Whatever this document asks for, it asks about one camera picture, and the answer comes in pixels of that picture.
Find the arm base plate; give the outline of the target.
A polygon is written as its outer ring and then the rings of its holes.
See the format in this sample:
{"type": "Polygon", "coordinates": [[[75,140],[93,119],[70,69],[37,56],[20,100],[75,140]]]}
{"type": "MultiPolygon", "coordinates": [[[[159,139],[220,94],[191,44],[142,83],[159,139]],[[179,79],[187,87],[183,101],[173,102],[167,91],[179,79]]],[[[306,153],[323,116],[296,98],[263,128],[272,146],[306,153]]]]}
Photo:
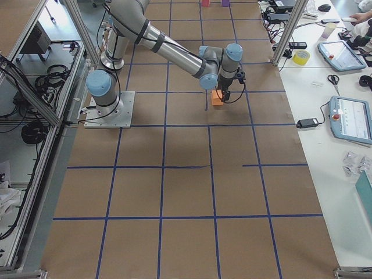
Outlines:
{"type": "Polygon", "coordinates": [[[90,100],[90,106],[95,108],[88,110],[87,121],[84,122],[85,128],[130,128],[133,106],[135,100],[134,91],[118,91],[120,95],[118,104],[112,104],[107,107],[98,106],[93,97],[90,100]]]}

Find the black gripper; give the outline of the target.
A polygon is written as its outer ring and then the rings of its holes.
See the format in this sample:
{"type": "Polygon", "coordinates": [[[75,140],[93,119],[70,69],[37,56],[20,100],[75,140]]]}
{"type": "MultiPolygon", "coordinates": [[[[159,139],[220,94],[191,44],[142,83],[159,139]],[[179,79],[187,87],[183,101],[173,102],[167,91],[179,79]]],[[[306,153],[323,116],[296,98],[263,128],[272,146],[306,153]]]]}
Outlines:
{"type": "Polygon", "coordinates": [[[230,99],[231,92],[229,91],[230,85],[233,83],[233,78],[225,78],[223,76],[218,77],[217,89],[221,90],[222,102],[228,102],[230,99]]]}

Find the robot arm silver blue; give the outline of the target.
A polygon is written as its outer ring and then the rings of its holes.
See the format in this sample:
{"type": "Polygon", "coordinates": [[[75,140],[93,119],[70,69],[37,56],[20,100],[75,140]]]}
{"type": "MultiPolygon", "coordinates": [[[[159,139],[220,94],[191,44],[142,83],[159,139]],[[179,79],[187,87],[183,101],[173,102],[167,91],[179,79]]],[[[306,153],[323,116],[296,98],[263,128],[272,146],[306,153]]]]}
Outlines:
{"type": "Polygon", "coordinates": [[[202,45],[196,55],[151,25],[145,16],[148,4],[148,1],[112,1],[104,6],[111,16],[112,29],[100,56],[102,66],[86,79],[97,118],[108,121],[120,113],[121,95],[116,93],[115,86],[129,42],[142,45],[177,65],[197,78],[203,89],[220,90],[222,101],[228,101],[233,81],[245,84],[245,73],[240,68],[242,46],[236,43],[225,48],[202,45]]]}

